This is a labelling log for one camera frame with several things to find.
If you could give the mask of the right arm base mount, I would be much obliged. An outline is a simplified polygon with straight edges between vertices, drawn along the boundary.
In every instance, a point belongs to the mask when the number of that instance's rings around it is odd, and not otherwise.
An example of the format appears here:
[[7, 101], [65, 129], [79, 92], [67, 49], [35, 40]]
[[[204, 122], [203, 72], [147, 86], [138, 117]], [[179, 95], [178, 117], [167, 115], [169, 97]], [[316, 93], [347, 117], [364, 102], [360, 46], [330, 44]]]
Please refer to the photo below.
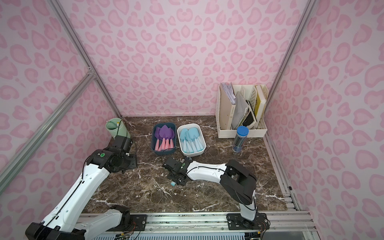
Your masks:
[[227, 214], [229, 230], [257, 230], [265, 231], [270, 229], [270, 221], [265, 213], [256, 212], [255, 219], [250, 221], [241, 214]]

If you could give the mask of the blue lid pencil tube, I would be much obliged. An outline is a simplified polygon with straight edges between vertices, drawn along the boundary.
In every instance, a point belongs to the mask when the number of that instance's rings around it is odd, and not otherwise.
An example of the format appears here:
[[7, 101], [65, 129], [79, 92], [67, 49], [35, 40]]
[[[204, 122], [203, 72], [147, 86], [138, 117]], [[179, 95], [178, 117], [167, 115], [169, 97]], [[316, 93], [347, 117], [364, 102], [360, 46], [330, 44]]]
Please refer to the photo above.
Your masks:
[[245, 126], [240, 126], [237, 128], [237, 134], [233, 141], [233, 151], [235, 153], [240, 153], [243, 149], [244, 143], [248, 137], [249, 129]]

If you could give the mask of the dark teal storage box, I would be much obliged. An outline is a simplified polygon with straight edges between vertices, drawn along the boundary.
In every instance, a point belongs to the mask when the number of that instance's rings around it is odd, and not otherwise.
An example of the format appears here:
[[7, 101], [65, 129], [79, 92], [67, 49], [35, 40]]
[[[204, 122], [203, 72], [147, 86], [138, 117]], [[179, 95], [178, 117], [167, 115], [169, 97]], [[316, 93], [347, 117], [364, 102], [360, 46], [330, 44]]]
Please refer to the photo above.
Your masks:
[[[156, 127], [162, 127], [163, 125], [167, 125], [169, 128], [172, 128], [175, 131], [175, 138], [174, 138], [174, 144], [175, 148], [174, 149], [169, 149], [167, 151], [158, 151], [156, 152], [154, 150], [155, 148], [155, 143], [156, 143], [156, 138], [155, 138], [155, 130]], [[153, 134], [152, 134], [152, 141], [151, 141], [151, 150], [158, 156], [163, 156], [163, 155], [170, 155], [173, 154], [176, 151], [176, 146], [177, 146], [177, 134], [176, 134], [176, 125], [174, 123], [160, 123], [154, 126], [153, 128]]]

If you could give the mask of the blue round shovel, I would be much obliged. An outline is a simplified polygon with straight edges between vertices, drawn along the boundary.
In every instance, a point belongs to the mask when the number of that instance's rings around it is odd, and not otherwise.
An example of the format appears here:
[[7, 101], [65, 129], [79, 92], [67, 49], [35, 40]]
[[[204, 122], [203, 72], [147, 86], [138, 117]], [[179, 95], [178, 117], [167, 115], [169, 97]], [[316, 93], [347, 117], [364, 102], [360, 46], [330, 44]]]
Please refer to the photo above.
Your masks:
[[190, 135], [190, 138], [192, 135], [194, 135], [195, 137], [197, 137], [198, 135], [198, 129], [197, 128], [190, 128], [189, 129], [189, 135]]

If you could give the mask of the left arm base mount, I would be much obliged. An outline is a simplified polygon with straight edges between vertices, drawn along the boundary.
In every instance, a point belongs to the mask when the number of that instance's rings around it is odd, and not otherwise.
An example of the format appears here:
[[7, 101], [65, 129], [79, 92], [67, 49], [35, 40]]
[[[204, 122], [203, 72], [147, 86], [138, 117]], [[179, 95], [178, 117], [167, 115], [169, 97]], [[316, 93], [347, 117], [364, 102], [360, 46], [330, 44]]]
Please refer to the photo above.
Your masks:
[[113, 217], [114, 222], [107, 232], [136, 232], [144, 231], [146, 228], [148, 215], [131, 214], [128, 208], [119, 205], [112, 206], [108, 213], [118, 214], [120, 220], [115, 224], [116, 217]]

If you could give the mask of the blue square shovel front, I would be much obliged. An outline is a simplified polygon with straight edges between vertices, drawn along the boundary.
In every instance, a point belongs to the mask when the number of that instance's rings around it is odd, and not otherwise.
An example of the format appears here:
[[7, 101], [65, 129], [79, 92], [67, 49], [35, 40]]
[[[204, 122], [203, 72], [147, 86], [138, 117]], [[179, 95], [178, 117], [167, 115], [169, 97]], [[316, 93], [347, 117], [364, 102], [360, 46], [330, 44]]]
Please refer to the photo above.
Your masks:
[[197, 152], [201, 151], [201, 147], [200, 147], [200, 145], [199, 145], [199, 143], [198, 143], [198, 141], [197, 141], [197, 138], [196, 138], [194, 135], [192, 135], [192, 136], [191, 136], [191, 139], [192, 139], [192, 141], [193, 141], [194, 144], [195, 144], [196, 151], [197, 151]]

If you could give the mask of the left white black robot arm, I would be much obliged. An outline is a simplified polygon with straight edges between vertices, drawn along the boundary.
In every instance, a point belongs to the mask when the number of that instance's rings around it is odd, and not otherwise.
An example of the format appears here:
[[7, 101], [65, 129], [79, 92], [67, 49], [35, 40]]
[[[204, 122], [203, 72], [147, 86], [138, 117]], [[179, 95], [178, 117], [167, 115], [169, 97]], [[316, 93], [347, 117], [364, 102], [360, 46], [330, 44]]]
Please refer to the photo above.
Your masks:
[[119, 205], [89, 221], [77, 222], [95, 191], [110, 174], [137, 167], [136, 155], [130, 154], [132, 144], [130, 138], [117, 135], [112, 146], [95, 150], [58, 205], [40, 223], [27, 227], [26, 237], [29, 240], [91, 240], [111, 229], [134, 229], [130, 211]]

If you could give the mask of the purple square shovel pink handle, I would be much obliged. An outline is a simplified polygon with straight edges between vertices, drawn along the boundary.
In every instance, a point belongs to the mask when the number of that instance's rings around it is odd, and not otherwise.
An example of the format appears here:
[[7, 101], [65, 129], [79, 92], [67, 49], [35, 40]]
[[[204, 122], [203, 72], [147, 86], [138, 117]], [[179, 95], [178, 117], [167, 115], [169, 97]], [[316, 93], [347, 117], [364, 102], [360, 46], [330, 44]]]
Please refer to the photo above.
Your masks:
[[158, 152], [160, 150], [159, 149], [159, 147], [160, 147], [160, 130], [161, 130], [160, 127], [156, 127], [156, 130], [155, 130], [156, 143], [155, 143], [155, 148], [154, 148], [154, 150], [156, 152]]

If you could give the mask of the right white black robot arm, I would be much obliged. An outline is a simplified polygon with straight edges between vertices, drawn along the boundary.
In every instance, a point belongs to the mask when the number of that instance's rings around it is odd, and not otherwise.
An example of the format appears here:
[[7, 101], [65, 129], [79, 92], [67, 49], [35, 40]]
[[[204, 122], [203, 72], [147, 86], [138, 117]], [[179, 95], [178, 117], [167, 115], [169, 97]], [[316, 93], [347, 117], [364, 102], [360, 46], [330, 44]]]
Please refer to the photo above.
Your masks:
[[241, 217], [249, 222], [256, 219], [255, 200], [257, 177], [235, 160], [226, 164], [203, 164], [186, 157], [178, 161], [169, 157], [163, 167], [169, 171], [172, 185], [185, 186], [188, 181], [208, 181], [220, 184], [240, 204]]

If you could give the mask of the purple pointed shovel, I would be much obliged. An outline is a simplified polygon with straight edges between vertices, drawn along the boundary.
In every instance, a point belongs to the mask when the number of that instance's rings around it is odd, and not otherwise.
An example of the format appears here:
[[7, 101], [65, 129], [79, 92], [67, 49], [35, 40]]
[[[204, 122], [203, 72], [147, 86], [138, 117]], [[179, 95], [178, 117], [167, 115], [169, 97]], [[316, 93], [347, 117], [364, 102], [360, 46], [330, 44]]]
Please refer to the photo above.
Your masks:
[[170, 149], [174, 149], [175, 148], [175, 144], [174, 144], [175, 131], [172, 128], [169, 128], [169, 130], [170, 130]]
[[169, 130], [169, 127], [167, 125], [163, 125], [161, 127], [161, 130], [160, 130], [160, 137], [163, 141], [163, 147], [164, 147], [164, 150], [165, 151], [165, 142], [166, 142], [166, 139], [170, 139], [170, 130]]

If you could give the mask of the white desk file organizer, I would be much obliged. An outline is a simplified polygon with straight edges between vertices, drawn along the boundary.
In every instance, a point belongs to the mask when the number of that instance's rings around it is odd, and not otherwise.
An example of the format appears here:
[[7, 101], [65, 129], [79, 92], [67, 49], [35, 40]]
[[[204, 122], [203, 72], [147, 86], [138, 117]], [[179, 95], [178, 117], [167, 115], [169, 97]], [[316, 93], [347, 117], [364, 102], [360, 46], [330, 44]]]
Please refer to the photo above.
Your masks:
[[264, 112], [269, 91], [266, 85], [221, 83], [217, 94], [216, 122], [219, 138], [234, 138], [240, 127], [249, 130], [249, 138], [267, 133]]

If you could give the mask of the aluminium front rail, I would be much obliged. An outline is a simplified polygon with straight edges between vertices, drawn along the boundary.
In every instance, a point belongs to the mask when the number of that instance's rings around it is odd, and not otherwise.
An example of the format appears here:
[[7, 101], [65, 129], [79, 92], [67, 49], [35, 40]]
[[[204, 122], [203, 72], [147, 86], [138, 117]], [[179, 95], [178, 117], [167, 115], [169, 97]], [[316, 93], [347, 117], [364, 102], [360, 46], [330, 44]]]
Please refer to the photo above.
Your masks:
[[[257, 230], [229, 230], [227, 214], [238, 212], [147, 213], [147, 224], [141, 233], [207, 233], [256, 232]], [[305, 211], [266, 212], [270, 221], [269, 232], [316, 232], [314, 222]], [[89, 221], [101, 214], [82, 217], [78, 223]]]

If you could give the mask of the green pen holder cup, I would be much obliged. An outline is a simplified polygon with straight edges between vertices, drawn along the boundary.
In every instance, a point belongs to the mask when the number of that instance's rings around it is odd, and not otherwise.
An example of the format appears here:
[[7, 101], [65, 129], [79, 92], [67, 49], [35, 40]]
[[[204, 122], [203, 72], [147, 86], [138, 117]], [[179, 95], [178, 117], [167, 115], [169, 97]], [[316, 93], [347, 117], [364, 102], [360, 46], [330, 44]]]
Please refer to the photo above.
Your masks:
[[120, 118], [113, 118], [108, 120], [105, 127], [113, 138], [116, 136], [123, 136], [127, 138], [131, 137], [125, 122]]

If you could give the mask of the white storage box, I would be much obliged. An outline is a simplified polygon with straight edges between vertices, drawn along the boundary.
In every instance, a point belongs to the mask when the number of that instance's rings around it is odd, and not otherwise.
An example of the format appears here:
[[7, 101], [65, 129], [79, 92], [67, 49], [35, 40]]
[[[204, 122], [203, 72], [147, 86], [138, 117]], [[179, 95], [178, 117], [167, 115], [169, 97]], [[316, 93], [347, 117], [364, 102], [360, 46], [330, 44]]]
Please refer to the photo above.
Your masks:
[[[186, 128], [187, 130], [189, 130], [190, 128], [197, 128], [198, 129], [198, 131], [201, 134], [201, 137], [200, 137], [201, 142], [204, 144], [204, 150], [203, 151], [199, 151], [199, 152], [195, 151], [194, 153], [188, 153], [188, 154], [183, 152], [183, 150], [182, 150], [182, 142], [180, 140], [180, 132], [181, 132], [181, 130], [183, 128]], [[207, 147], [205, 139], [204, 139], [204, 136], [203, 136], [203, 133], [202, 133], [202, 130], [201, 130], [201, 128], [200, 128], [200, 126], [198, 124], [187, 124], [187, 125], [182, 125], [182, 126], [178, 127], [178, 129], [177, 129], [177, 136], [178, 136], [178, 139], [179, 139], [179, 142], [180, 142], [181, 151], [187, 157], [197, 157], [197, 156], [200, 156], [200, 155], [202, 155], [204, 153], [204, 151], [205, 151], [205, 149]]]

